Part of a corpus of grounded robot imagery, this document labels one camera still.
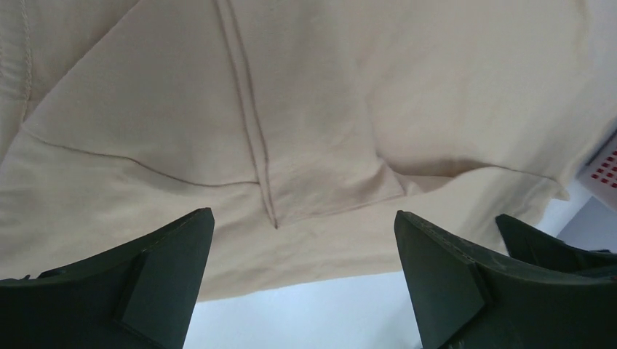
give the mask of white floor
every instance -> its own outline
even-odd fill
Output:
[[[538,227],[557,236],[590,198],[577,182]],[[410,349],[420,336],[402,272],[199,303],[185,349]]]

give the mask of fabric seam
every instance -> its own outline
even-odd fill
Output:
[[[30,95],[32,93],[32,47],[30,43],[30,23],[28,22],[28,13],[25,9],[25,0],[20,0],[20,5],[25,45],[25,86],[23,106],[20,114],[20,123],[23,123],[25,115],[28,112],[28,102],[30,101]]]
[[[514,172],[514,173],[519,173],[521,175],[526,175],[526,176],[531,176],[531,177],[537,178],[538,181],[536,183],[534,183],[533,188],[531,190],[529,190],[529,192],[533,192],[537,187],[543,185],[544,181],[549,181],[549,182],[553,183],[554,185],[556,185],[559,188],[561,188],[561,191],[564,190],[563,185],[559,184],[557,181],[555,181],[555,180],[553,180],[552,178],[549,178],[549,177],[544,177],[544,176],[540,176],[540,175],[529,173],[529,172],[517,171],[515,169],[508,169],[506,167],[499,167],[499,166],[487,166],[487,167],[482,167],[482,168],[479,168],[479,169],[487,169],[487,168],[502,169],[504,171],[510,171],[510,172]],[[529,193],[527,195],[525,195],[523,200],[521,200],[521,203],[517,206],[517,208],[516,208],[517,211],[519,211],[522,207],[529,205],[529,201],[530,201],[530,199],[528,198],[529,196],[530,196]],[[332,211],[332,212],[322,213],[322,214],[313,214],[313,215],[308,216],[308,217],[300,217],[299,219],[297,219],[293,223],[299,222],[299,221],[302,221],[302,220],[311,219],[311,218],[314,218],[314,217],[315,218],[319,218],[319,217],[331,216],[331,215],[334,215],[334,214],[343,214],[343,213],[354,211],[356,209],[361,209],[361,208],[366,207],[366,206],[371,206],[371,205],[374,205],[374,204],[379,204],[379,203],[382,203],[382,202],[385,202],[385,201],[395,200],[395,199],[404,198],[404,197],[411,197],[411,196],[407,195],[407,193],[394,194],[394,195],[387,196],[385,198],[380,198],[380,199],[377,199],[377,200],[374,200],[374,201],[369,201],[369,202],[366,202],[366,203],[362,203],[362,204],[346,207],[345,209],[341,209],[341,210],[338,210],[338,211]]]
[[[230,31],[226,30],[226,26],[225,26],[226,19],[221,11],[221,7],[225,5],[227,7],[227,10],[229,11],[229,17],[231,17],[230,19],[231,23],[229,23],[229,25],[231,26]],[[227,1],[218,0],[216,1],[216,6],[219,12],[218,14],[219,14],[219,18],[221,21],[221,25],[223,27],[224,39],[226,41],[226,46],[228,49],[230,61],[234,67],[234,75],[236,78],[236,87],[238,90],[238,97],[241,100],[240,104],[241,104],[241,109],[242,109],[242,120],[243,120],[244,130],[245,130],[249,145],[251,147],[253,165],[255,166],[255,172],[259,179],[259,185],[263,189],[262,190],[263,202],[266,205],[266,211],[268,212],[268,215],[270,216],[270,219],[271,219],[271,222],[274,228],[278,229],[279,223],[276,217],[276,210],[274,208],[274,200],[272,199],[272,194],[271,194],[268,149],[266,147],[266,139],[263,135],[263,130],[260,124],[259,116],[258,116],[258,111],[256,107],[256,102],[255,102],[254,84],[251,79],[251,73],[250,73],[250,64],[248,62],[246,48],[243,45],[242,36],[240,34],[240,27],[239,27],[238,19],[236,16],[236,11],[230,0],[227,0]],[[231,48],[231,46],[234,43],[230,41],[229,36],[236,37],[236,40],[237,40],[236,45],[240,51],[239,54],[241,56],[241,57],[238,57],[238,59],[235,59],[236,55],[234,54]],[[246,73],[245,82],[247,83],[247,87],[245,88],[243,88],[241,84],[242,77],[239,74],[240,70],[243,70]],[[247,102],[248,105],[244,105],[247,99],[246,95],[248,95],[248,100],[249,100]],[[254,118],[255,125],[256,125],[256,131],[258,133],[257,140],[254,137],[251,137],[250,132],[249,132],[249,125],[248,125],[247,120],[250,116],[248,115],[247,108],[250,108],[253,114],[253,118]],[[263,162],[264,162],[263,175],[260,175],[260,170],[258,168],[258,155],[256,154],[256,151],[255,151],[255,146],[256,146],[255,142],[259,142],[261,145],[261,149],[263,150]]]
[[[111,26],[111,28],[109,28],[109,30],[108,30],[106,33],[104,33],[104,34],[100,37],[100,39],[99,39],[98,41],[96,41],[96,42],[92,45],[92,47],[90,47],[90,48],[89,48],[89,49],[88,49],[88,50],[87,50],[87,51],[86,51],[86,52],[85,52],[85,53],[84,53],[84,54],[83,54],[80,58],[78,58],[78,59],[77,59],[77,61],[75,61],[75,64],[73,64],[73,65],[72,65],[72,66],[71,66],[71,67],[70,67],[70,68],[69,68],[69,69],[68,69],[68,70],[64,73],[64,75],[62,75],[62,76],[58,79],[58,81],[56,82],[56,84],[55,84],[54,86],[52,86],[52,87],[50,87],[50,88],[49,88],[49,91],[51,91],[52,89],[54,89],[54,88],[58,85],[58,83],[60,83],[60,81],[62,81],[62,80],[64,79],[64,77],[68,74],[68,72],[69,72],[69,71],[71,71],[71,69],[73,69],[73,68],[75,67],[75,65],[77,65],[77,63],[79,63],[79,61],[80,61],[82,58],[84,58],[84,57],[88,54],[88,52],[92,51],[92,48],[94,48],[94,47],[95,47],[95,46],[96,46],[96,45],[97,45],[97,44],[98,44],[101,40],[103,40],[103,38],[105,38],[105,36],[107,36],[107,34],[109,34],[109,32],[110,32],[110,31],[112,31],[112,30],[113,30],[113,29],[114,29],[114,28],[115,28],[115,27],[116,27],[116,26],[117,26],[117,25],[118,25],[118,24],[122,21],[122,19],[123,19],[124,17],[126,17],[126,16],[129,14],[129,12],[131,12],[131,10],[133,10],[133,9],[134,9],[137,5],[139,5],[139,3],[140,3],[140,2],[141,2],[141,0],[137,0],[137,1],[133,4],[133,6],[131,6],[131,8],[130,8],[130,9],[128,9],[128,10],[127,10],[127,12],[126,12],[126,13],[124,13],[124,14],[122,15],[122,17],[120,17],[120,19],[118,19],[118,22],[116,22],[114,25],[112,25],[112,26]],[[26,52],[26,54],[30,57],[30,61],[29,61],[29,63],[28,63],[30,68],[29,68],[29,70],[28,70],[28,73],[27,73],[27,74],[29,75],[29,78],[30,78],[30,84],[29,84],[29,85],[31,85],[31,82],[32,82],[32,73],[31,73],[31,66],[32,66],[32,62],[31,62],[31,45],[30,45],[30,34],[29,34],[29,33],[30,33],[30,30],[29,30],[29,27],[28,27],[28,38],[27,38],[27,40],[28,40],[28,51]],[[46,96],[47,96],[47,94],[45,94],[44,96],[41,96],[41,100],[43,100]],[[28,108],[28,105],[26,105],[26,108],[25,108],[25,110],[23,111],[23,115],[22,115],[22,118],[21,118],[21,122],[22,122],[22,123],[25,121],[25,115],[26,115],[26,113],[27,113],[27,108]]]
[[[165,172],[159,171],[157,169],[154,169],[146,164],[142,164],[141,162],[139,162],[138,160],[132,159],[128,156],[121,156],[121,155],[112,155],[112,154],[102,154],[102,153],[94,153],[91,151],[83,151],[81,149],[75,149],[75,148],[71,148],[71,147],[67,147],[65,145],[58,145],[58,144],[54,144],[51,142],[48,142],[42,138],[40,138],[38,135],[34,134],[32,131],[30,131],[29,129],[22,127],[21,129],[24,133],[26,133],[28,136],[34,138],[35,140],[38,140],[39,142],[54,147],[54,148],[59,148],[59,149],[64,149],[66,151],[71,151],[74,153],[80,153],[80,154],[84,154],[84,155],[89,155],[89,156],[96,156],[96,157],[101,157],[101,158],[109,158],[109,159],[119,159],[119,160],[127,160],[132,162],[133,164],[138,165],[139,167],[142,167],[144,169],[147,169],[150,172],[156,173],[158,175],[161,175],[163,177],[169,178],[171,180],[177,181],[177,182],[181,182],[184,184],[189,184],[189,185],[195,185],[196,187],[200,187],[200,188],[221,188],[221,187],[225,187],[227,185],[237,185],[237,184],[259,184],[258,182],[250,182],[250,181],[244,181],[244,182],[232,182],[232,183],[224,183],[224,184],[202,184],[202,183],[195,183],[195,182],[191,182],[188,180],[184,180],[182,178],[178,178],[175,176],[172,176],[170,174],[167,174]]]
[[[29,53],[29,27],[24,0],[0,1],[0,89],[10,100],[29,99],[31,74],[26,57]],[[17,118],[21,111],[3,118]]]

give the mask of wrinkled fabric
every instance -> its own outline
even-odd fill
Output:
[[[398,270],[398,209],[503,251],[617,116],[592,0],[87,3],[0,4],[0,278],[204,206],[203,300]]]

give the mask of white object with red squares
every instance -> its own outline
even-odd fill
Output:
[[[602,203],[617,211],[617,137],[605,144],[578,180]]]

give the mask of white surface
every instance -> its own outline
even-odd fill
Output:
[[[419,344],[402,272],[197,304],[185,349],[409,349]]]
[[[559,235],[568,222],[592,197],[591,193],[578,181],[572,181],[567,190],[570,194],[570,200],[551,200],[544,212],[542,221],[536,225],[537,229],[550,236]]]
[[[559,238],[580,249],[617,252],[617,213],[592,198],[566,225]]]

